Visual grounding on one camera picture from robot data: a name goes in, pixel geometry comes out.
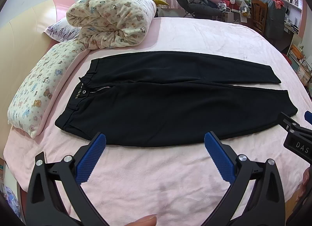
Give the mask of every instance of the yellow plush toy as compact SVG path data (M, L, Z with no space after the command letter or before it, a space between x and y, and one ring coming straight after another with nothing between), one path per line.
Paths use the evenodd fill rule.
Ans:
M165 6L169 6L169 4L163 0L153 0L156 4L156 7L158 7L159 5L165 5Z

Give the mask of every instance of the pink bed sheet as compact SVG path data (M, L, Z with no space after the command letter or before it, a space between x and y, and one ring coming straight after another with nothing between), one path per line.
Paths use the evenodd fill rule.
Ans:
M38 153L45 151L47 162L56 162L88 143L61 131L54 122L91 60L125 52L157 50L202 52L270 65L282 83L249 86L287 89L298 108L294 120L304 127L312 127L304 120L305 111L312 108L304 87L284 57L258 33L241 25L218 21L156 18L140 45L92 51L83 59L61 90L43 132L34 140L19 129L11 130L4 157L23 190L27 191ZM273 158L287 200L302 180L308 163L283 147L285 137L283 128L275 126L223 142L251 160L264 162ZM62 185L58 187L69 214L77 218ZM201 225L228 187L203 144L168 148L107 146L89 181L82 184L90 201L112 226L125 225L148 214L157 214L160 226ZM252 184L236 216L243 211L251 189Z

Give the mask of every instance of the metal bolt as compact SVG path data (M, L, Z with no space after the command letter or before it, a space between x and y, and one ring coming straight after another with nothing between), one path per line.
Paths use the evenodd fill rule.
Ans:
M73 159L73 157L71 155L67 155L66 157L64 157L64 161L65 162L70 162Z
M269 163L270 165L274 165L274 164L275 164L275 162L274 162L273 159L269 159L269 160L268 160L268 163Z
M36 162L36 165L37 166L40 166L40 165L42 165L43 164L43 161L40 159L40 160L38 160L37 162Z
M238 159L244 162L247 160L247 157L245 155L239 155Z

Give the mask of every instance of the beige headboard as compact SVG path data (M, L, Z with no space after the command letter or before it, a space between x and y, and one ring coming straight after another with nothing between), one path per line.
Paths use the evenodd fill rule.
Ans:
M57 42L43 31L65 16L74 0L47 0L0 28L0 157L11 126L7 109L19 86L41 57Z

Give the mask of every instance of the hand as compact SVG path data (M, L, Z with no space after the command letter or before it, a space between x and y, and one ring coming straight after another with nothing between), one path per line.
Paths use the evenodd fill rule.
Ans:
M309 178L310 178L309 168L307 168L305 170L305 172L303 173L303 180L302 180L302 183L299 186L299 193L298 193L296 202L298 202L300 200L300 198L303 196L303 194L305 193L305 188L307 186Z
M141 219L128 223L126 226L156 226L157 218L155 214L144 216Z

